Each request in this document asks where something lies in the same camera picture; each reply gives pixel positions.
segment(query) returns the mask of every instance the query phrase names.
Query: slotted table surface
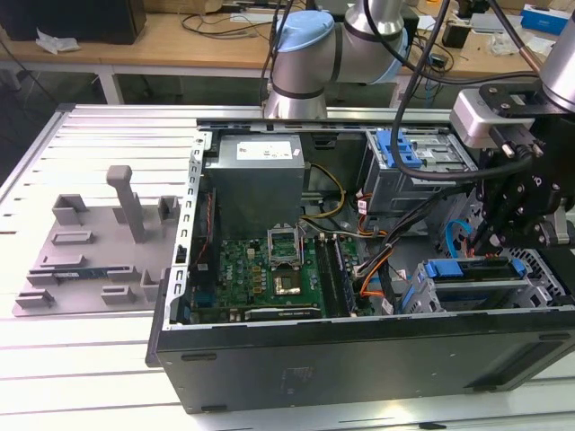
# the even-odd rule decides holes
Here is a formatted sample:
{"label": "slotted table surface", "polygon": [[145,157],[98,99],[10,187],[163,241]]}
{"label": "slotted table surface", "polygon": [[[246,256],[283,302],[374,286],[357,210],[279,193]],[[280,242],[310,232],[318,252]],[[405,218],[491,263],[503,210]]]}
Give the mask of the slotted table surface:
{"label": "slotted table surface", "polygon": [[152,312],[12,317],[14,296],[54,222],[56,196],[80,193],[88,206],[117,205],[105,183],[111,164],[132,167],[143,204],[180,196],[199,110],[79,106],[56,113],[0,189],[0,429],[412,430],[430,421],[473,430],[575,427],[573,354],[507,393],[188,416],[164,371],[144,363]]}

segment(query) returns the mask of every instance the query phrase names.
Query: motherboard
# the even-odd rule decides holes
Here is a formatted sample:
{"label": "motherboard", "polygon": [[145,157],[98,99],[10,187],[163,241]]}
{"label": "motherboard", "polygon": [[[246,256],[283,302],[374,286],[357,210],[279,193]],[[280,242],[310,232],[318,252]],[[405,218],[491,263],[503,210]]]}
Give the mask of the motherboard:
{"label": "motherboard", "polygon": [[197,292],[192,310],[201,322],[349,316],[357,264],[352,238],[299,238],[288,228],[268,238],[223,240],[215,292]]}

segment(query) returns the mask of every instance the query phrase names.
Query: blue box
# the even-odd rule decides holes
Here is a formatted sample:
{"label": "blue box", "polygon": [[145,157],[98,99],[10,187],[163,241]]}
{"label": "blue box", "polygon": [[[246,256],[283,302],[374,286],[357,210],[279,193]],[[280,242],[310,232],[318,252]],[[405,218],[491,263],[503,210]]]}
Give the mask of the blue box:
{"label": "blue box", "polygon": [[545,31],[557,35],[561,34],[571,17],[570,13],[555,11],[554,9],[545,11],[529,4],[525,5],[521,15],[523,15],[521,26],[524,29]]}

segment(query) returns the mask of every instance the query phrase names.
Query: green circuit board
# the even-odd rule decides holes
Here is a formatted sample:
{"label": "green circuit board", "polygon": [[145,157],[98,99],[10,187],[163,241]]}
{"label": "green circuit board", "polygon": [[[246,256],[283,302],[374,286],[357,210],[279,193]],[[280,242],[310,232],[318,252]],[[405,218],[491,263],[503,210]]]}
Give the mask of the green circuit board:
{"label": "green circuit board", "polygon": [[[341,249],[350,272],[358,262],[356,244],[344,239]],[[274,256],[293,254],[293,235],[274,240],[273,252]],[[301,252],[301,266],[272,268],[267,238],[223,241],[215,307],[314,307],[326,317],[314,240],[304,239]]]}

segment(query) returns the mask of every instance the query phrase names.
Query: floor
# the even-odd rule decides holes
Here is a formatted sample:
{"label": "floor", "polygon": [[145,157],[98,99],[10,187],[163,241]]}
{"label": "floor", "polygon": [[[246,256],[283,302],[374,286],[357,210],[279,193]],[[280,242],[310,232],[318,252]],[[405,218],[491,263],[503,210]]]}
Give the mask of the floor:
{"label": "floor", "polygon": [[[34,73],[41,85],[58,102],[105,103],[94,75]],[[11,92],[0,87],[0,184],[42,130],[55,104],[25,73],[19,74],[22,89]],[[125,103],[190,105],[257,105],[259,80],[236,78],[184,77],[184,94],[173,76],[123,75],[119,82]],[[328,106],[388,106],[392,85],[332,84],[326,89]],[[432,92],[421,88],[410,106],[451,108],[458,89],[446,87],[432,99]]]}

